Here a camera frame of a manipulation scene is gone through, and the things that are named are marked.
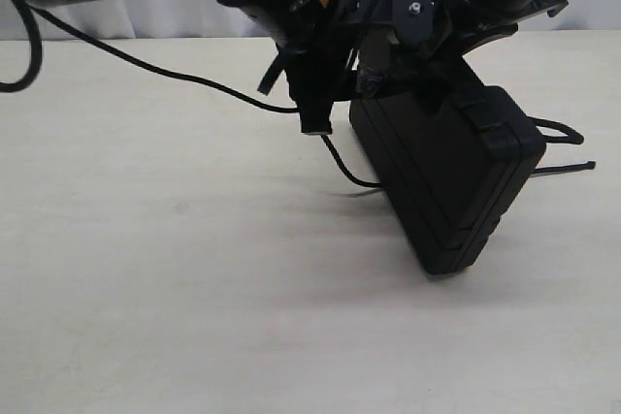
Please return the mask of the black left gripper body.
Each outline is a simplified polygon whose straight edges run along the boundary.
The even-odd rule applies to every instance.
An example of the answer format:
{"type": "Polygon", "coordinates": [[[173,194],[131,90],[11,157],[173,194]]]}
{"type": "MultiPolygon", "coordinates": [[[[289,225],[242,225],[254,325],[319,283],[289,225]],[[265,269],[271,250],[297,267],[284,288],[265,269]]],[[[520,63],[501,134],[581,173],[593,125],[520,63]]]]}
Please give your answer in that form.
{"type": "Polygon", "coordinates": [[[278,0],[276,73],[342,72],[381,2],[278,0]]]}

